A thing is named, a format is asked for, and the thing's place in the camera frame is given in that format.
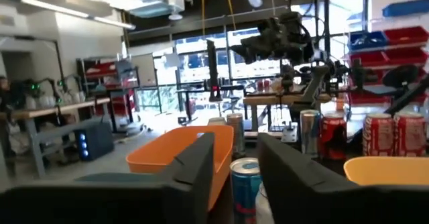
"blue bin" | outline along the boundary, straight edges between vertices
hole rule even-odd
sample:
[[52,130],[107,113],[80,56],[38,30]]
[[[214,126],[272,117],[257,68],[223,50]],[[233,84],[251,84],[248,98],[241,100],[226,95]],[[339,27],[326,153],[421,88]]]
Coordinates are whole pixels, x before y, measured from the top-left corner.
[[381,48],[387,46],[387,38],[383,32],[363,32],[353,33],[349,39],[349,49],[351,52],[366,50],[371,48]]
[[429,0],[413,0],[392,3],[383,9],[384,17],[398,17],[416,13],[428,13]]

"wooden table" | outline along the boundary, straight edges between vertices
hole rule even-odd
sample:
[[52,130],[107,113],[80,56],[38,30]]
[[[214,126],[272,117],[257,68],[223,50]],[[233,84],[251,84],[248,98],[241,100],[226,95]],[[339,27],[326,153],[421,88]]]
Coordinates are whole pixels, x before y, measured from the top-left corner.
[[[282,97],[276,96],[273,92],[255,92],[249,93],[246,97],[243,98],[243,103],[245,105],[250,105],[251,107],[251,120],[252,120],[252,131],[258,131],[258,122],[257,122],[257,106],[258,105],[267,105],[268,107],[268,117],[269,122],[271,122],[271,105],[291,105],[295,101],[299,101],[302,95],[284,95]],[[327,103],[331,100],[331,97],[328,94],[320,94],[316,102],[316,108],[320,109],[321,103]]]
[[[109,102],[110,102],[109,98],[97,99],[97,105],[99,105],[99,104],[103,105],[103,111],[104,111],[105,115],[108,114],[107,103],[109,103]],[[50,141],[50,140],[55,139],[57,137],[62,137],[63,135],[67,135],[67,134],[73,132],[74,130],[85,128],[85,127],[91,126],[93,124],[99,123],[101,121],[100,120],[101,117],[93,117],[91,119],[79,121],[78,123],[73,123],[70,125],[62,126],[62,127],[56,127],[54,129],[50,129],[50,130],[46,130],[46,131],[40,131],[40,132],[36,131],[36,124],[35,124],[34,118],[53,114],[53,113],[55,114],[58,112],[63,113],[63,112],[73,111],[73,110],[81,109],[84,107],[93,107],[95,105],[96,105],[95,100],[89,100],[89,101],[85,101],[83,103],[76,103],[76,104],[69,104],[69,105],[61,106],[60,110],[58,110],[58,108],[56,108],[56,107],[52,107],[49,109],[18,110],[18,111],[14,111],[11,114],[12,119],[24,120],[24,122],[25,122],[25,128],[27,131],[28,142],[29,142],[29,145],[30,145],[32,152],[33,152],[33,156],[34,156],[34,160],[36,163],[36,168],[37,168],[39,177],[43,177],[46,174],[44,164],[43,164],[43,160],[42,160],[43,156],[45,156],[47,154],[51,154],[51,153],[56,152],[58,150],[61,150],[63,148],[67,148],[68,146],[71,146],[74,144],[71,142],[70,143],[63,143],[58,149],[42,153],[41,149],[40,149],[41,143]],[[3,121],[1,121],[0,128],[6,130],[6,127],[7,127],[7,122],[5,121],[6,120],[6,114],[0,113],[0,119],[3,120]],[[7,131],[0,131],[0,132],[1,132],[0,133],[0,141],[7,141],[5,138],[9,138],[9,133]]]

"silver can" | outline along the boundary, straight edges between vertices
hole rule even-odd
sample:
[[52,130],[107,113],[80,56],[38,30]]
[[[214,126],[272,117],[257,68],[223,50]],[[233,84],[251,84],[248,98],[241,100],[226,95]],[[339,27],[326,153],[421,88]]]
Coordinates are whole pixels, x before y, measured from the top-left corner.
[[300,113],[301,151],[311,158],[318,157],[321,119],[322,115],[317,110],[303,110]]
[[256,224],[275,224],[271,207],[263,183],[259,185],[259,192],[256,195]]
[[233,157],[242,158],[246,155],[243,115],[241,113],[228,114],[227,125],[234,128]]

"floor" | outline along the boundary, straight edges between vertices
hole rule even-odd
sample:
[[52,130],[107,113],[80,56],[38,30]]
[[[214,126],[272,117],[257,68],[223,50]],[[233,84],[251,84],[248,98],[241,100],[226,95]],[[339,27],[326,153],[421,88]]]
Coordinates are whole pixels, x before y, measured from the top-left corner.
[[[327,103],[322,106],[322,112],[329,111],[333,108],[333,103]],[[362,120],[366,113],[374,111],[382,111],[386,108],[383,105],[368,105],[364,107],[352,108],[352,118],[348,124],[348,134],[352,134],[362,126]],[[407,107],[407,110],[414,109],[414,106]],[[273,113],[273,118],[279,115],[278,111]],[[156,117],[154,116],[143,116],[142,119],[147,119],[146,124],[152,128],[153,131],[144,131],[143,133],[130,137],[124,142],[118,143],[115,146],[115,151],[103,156],[92,162],[77,162],[69,166],[56,166],[55,164],[46,170],[46,180],[52,181],[67,181],[74,180],[75,178],[87,175],[95,174],[100,172],[128,172],[128,165],[125,161],[127,154],[133,150],[143,146],[151,139],[157,138],[157,136],[165,133],[168,130],[178,127],[177,116],[183,115],[183,113],[176,114],[162,114]],[[206,125],[210,117],[219,116],[217,110],[208,110],[197,114],[198,118],[192,123],[192,125]],[[283,119],[288,117],[287,110],[282,111]],[[266,125],[260,127],[260,131],[264,131]],[[7,188],[8,186],[17,184],[27,184],[31,181],[37,180],[36,170],[30,156],[20,156],[16,160],[16,175],[10,178],[8,182],[5,180],[0,181],[0,190]]]

